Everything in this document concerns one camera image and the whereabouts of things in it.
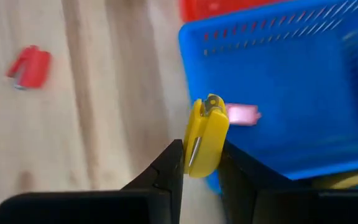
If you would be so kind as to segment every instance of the red object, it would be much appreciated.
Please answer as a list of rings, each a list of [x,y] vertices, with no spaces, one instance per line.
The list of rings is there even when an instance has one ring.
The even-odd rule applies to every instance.
[[[19,55],[7,76],[16,78],[16,87],[20,89],[40,88],[47,79],[51,55],[37,46],[25,48]]]
[[[206,19],[285,0],[179,0],[183,22]]]
[[[230,124],[253,126],[258,123],[262,115],[258,112],[258,106],[241,105],[235,103],[225,104],[227,117]]]

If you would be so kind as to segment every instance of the robotic claw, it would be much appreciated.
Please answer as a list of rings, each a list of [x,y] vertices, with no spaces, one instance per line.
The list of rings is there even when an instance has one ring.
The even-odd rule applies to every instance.
[[[177,224],[183,174],[216,167],[228,223],[358,223],[358,189],[312,189],[280,175],[224,140],[226,120],[223,100],[210,95],[195,103],[185,140],[121,190],[17,195],[0,204],[0,224]]]

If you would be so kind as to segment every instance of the floor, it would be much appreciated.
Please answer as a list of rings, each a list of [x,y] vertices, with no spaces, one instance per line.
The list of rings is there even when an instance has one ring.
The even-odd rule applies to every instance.
[[[0,202],[20,192],[120,189],[175,138],[188,93],[177,1],[0,0]],[[53,55],[41,90],[5,77],[21,48]],[[182,223],[223,223],[185,177]]]

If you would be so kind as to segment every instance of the pink object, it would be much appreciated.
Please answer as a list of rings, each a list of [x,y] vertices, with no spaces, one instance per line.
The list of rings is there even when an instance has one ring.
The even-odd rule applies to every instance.
[[[255,105],[228,103],[225,107],[230,124],[253,126],[262,117]]]

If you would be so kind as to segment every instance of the yellow plastic piece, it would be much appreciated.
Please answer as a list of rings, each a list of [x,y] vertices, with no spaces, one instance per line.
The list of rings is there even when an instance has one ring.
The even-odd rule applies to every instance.
[[[194,103],[183,142],[186,174],[196,178],[212,174],[221,160],[228,129],[229,119],[220,97],[210,94],[205,102]]]

